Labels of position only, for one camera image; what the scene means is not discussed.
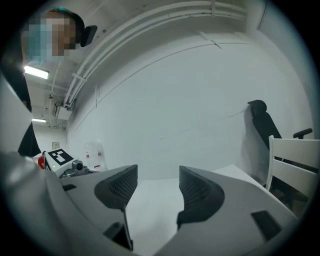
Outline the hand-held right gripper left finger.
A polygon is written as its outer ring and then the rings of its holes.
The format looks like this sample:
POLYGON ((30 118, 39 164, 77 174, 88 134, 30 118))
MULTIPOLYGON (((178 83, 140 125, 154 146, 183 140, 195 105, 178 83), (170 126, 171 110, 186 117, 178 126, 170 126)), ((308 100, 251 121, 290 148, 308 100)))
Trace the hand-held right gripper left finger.
POLYGON ((136 164, 64 178, 60 183, 75 207, 99 233, 133 250, 126 207, 138 186, 136 164))

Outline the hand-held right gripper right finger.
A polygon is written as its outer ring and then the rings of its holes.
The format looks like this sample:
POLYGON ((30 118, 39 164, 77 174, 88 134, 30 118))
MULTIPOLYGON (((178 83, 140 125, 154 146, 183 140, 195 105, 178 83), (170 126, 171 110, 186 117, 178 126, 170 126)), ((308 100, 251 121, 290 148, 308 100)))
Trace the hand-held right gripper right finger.
POLYGON ((184 209, 155 256, 272 256, 298 219, 255 181, 179 168, 184 209))

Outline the white ceiling unit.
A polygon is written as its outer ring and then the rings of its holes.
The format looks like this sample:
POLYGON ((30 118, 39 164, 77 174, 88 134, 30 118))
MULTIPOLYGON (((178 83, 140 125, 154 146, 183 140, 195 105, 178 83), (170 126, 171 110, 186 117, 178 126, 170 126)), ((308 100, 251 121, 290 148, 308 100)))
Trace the white ceiling unit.
POLYGON ((72 111, 64 107, 62 102, 57 101, 53 107, 53 115, 59 120, 68 121, 72 115, 72 111))

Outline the light blue face mask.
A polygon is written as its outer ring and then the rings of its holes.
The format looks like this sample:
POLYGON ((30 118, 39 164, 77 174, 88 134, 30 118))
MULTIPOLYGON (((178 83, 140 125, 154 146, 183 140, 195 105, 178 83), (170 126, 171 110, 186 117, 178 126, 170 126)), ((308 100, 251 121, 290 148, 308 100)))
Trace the light blue face mask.
POLYGON ((52 62, 52 25, 31 24, 24 37, 25 54, 30 63, 39 66, 45 62, 52 62))

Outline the black office chair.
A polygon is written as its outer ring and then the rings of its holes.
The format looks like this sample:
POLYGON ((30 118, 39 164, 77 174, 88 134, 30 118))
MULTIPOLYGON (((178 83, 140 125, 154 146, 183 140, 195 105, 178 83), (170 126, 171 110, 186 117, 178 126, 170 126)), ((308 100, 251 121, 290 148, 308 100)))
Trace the black office chair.
MULTIPOLYGON (((269 137, 273 136, 275 139, 282 139, 273 119, 267 113, 267 105, 262 100, 253 100, 249 101, 248 104, 250 105, 250 112, 252 115, 252 123, 254 127, 256 128, 258 134, 262 138, 264 144, 266 145, 267 149, 270 150, 270 144, 269 144, 269 137)), ((308 135, 312 133, 312 128, 307 128, 302 131, 296 132, 293 134, 294 139, 303 139, 305 135, 308 135)), ((275 156, 275 160, 279 160, 282 162, 285 162, 287 164, 295 165, 301 168, 303 164, 299 164, 294 161, 290 161, 287 159, 283 159, 280 157, 275 156)))

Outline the white wooden chair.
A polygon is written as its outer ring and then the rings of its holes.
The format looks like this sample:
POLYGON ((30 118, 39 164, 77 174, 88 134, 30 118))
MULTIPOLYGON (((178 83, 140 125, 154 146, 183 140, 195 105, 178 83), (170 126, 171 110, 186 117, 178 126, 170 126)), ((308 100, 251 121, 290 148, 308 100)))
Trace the white wooden chair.
POLYGON ((265 188, 269 191, 273 178, 289 186, 285 204, 296 215, 301 217, 308 200, 312 197, 320 172, 320 139, 285 139, 268 137, 269 167, 265 188))

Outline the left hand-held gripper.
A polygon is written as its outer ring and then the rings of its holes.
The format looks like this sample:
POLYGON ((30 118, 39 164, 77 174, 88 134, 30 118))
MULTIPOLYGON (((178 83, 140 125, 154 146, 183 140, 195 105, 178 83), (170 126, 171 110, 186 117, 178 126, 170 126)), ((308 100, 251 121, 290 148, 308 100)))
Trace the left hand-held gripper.
POLYGON ((83 162, 82 171, 73 169, 72 163, 76 160, 79 158, 70 155, 62 148, 46 151, 44 153, 44 169, 54 172, 59 179, 86 175, 90 169, 83 162))

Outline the person's black t-shirt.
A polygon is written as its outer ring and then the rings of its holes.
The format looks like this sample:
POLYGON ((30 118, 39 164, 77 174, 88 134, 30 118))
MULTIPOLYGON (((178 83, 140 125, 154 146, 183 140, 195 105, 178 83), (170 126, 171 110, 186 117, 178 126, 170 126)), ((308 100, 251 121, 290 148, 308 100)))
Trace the person's black t-shirt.
MULTIPOLYGON (((7 50, 1 60, 0 68, 18 98, 31 112, 31 99, 24 75, 25 70, 23 66, 22 51, 20 49, 7 50)), ((18 153, 22 156, 31 158, 41 153, 32 124, 29 125, 24 134, 18 153)))

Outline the white ceiling pipes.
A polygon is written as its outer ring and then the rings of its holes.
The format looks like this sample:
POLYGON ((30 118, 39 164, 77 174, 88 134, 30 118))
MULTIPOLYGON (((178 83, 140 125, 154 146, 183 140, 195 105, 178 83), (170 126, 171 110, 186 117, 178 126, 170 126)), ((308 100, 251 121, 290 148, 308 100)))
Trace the white ceiling pipes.
POLYGON ((106 35, 88 52, 72 74, 64 96, 64 106, 71 106, 76 95, 98 67, 135 37, 170 22, 199 17, 244 21, 247 18, 247 9, 238 0, 171 0, 137 11, 108 29, 106 35))

